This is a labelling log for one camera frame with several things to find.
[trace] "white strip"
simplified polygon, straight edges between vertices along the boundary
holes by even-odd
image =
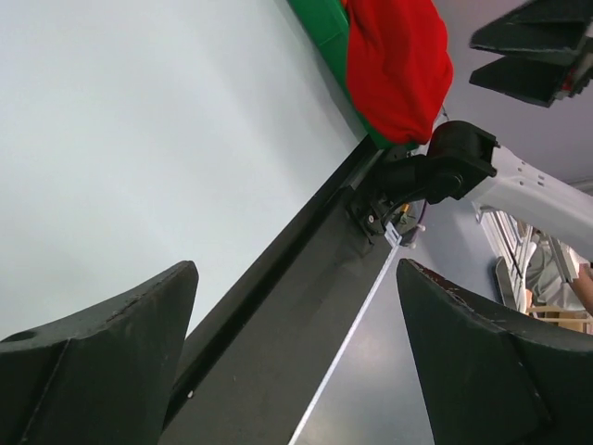
[[[385,261],[385,264],[383,265],[381,272],[379,273],[379,275],[377,276],[377,279],[375,280],[374,284],[372,285],[369,295],[367,295],[367,298],[364,300],[364,303],[362,303],[362,307],[360,308],[360,311],[359,311],[358,315],[356,316],[354,323],[352,324],[352,326],[350,326],[350,329],[348,330],[346,338],[344,338],[344,341],[342,342],[342,346],[340,346],[340,349],[337,352],[337,354],[335,355],[334,360],[332,361],[332,364],[330,365],[330,368],[327,370],[327,373],[325,373],[325,377],[323,378],[322,382],[320,383],[319,387],[317,388],[317,391],[315,392],[313,399],[311,400],[309,406],[307,407],[305,414],[303,414],[303,418],[300,419],[300,422],[299,422],[298,426],[296,427],[295,432],[293,433],[293,437],[288,442],[288,445],[295,445],[297,443],[298,437],[303,432],[303,429],[305,428],[305,425],[307,424],[307,422],[311,416],[311,413],[313,412],[313,409],[317,405],[317,402],[319,401],[320,397],[322,396],[323,391],[325,390],[325,387],[327,386],[327,382],[330,381],[330,378],[332,377],[332,374],[334,373],[335,368],[337,367],[337,364],[340,362],[342,355],[344,355],[344,351],[346,350],[348,343],[350,343],[350,339],[352,338],[352,336],[354,336],[354,333],[355,333],[357,327],[359,327],[360,320],[362,320],[362,317],[364,316],[365,312],[367,311],[367,309],[369,309],[369,306],[371,305],[374,294],[377,292],[377,289],[379,288],[379,286],[383,282],[383,279],[387,275],[387,271],[389,270],[389,267],[391,266],[393,259],[396,257],[396,253],[397,253],[397,248],[393,248],[391,250],[391,253],[389,253],[389,256],[387,257],[387,260]]]

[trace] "red cloth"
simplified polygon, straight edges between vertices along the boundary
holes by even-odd
[[[453,81],[447,28],[431,0],[342,0],[350,16],[347,88],[394,143],[425,144]]]

